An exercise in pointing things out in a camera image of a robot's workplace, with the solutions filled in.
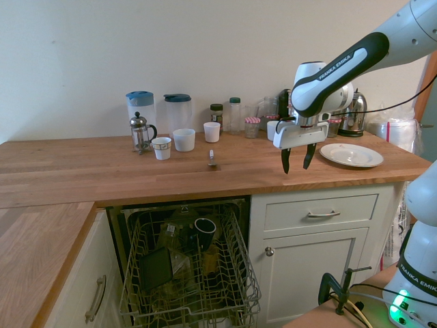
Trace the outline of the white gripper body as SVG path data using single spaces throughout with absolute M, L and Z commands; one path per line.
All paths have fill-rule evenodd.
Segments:
M 273 146 L 284 150 L 324 141 L 328 134 L 328 122 L 320 122 L 315 126 L 303 128 L 293 122 L 280 121 L 276 129 Z

